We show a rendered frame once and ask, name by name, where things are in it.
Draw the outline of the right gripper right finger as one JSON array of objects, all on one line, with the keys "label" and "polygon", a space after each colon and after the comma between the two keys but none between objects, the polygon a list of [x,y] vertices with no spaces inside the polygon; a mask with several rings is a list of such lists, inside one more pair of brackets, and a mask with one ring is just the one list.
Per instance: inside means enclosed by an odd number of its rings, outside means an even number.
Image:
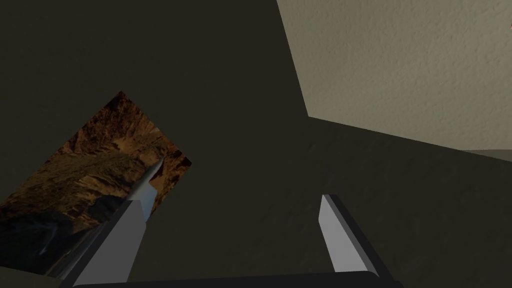
[{"label": "right gripper right finger", "polygon": [[323,194],[319,226],[335,272],[371,272],[392,278],[375,248],[335,194]]}]

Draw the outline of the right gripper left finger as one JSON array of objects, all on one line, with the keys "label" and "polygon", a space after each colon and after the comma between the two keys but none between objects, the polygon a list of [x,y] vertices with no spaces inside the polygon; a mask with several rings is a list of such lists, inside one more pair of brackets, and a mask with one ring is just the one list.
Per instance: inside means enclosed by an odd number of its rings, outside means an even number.
[{"label": "right gripper left finger", "polygon": [[84,251],[61,286],[125,283],[145,230],[141,201],[126,201]]}]

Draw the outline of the brown canyon wall picture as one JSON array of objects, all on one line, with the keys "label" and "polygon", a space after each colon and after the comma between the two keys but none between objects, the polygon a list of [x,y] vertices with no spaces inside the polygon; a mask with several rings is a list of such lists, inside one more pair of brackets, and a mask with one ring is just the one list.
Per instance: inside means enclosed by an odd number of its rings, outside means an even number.
[{"label": "brown canyon wall picture", "polygon": [[64,278],[143,179],[153,213],[191,164],[117,94],[0,203],[0,267]]}]

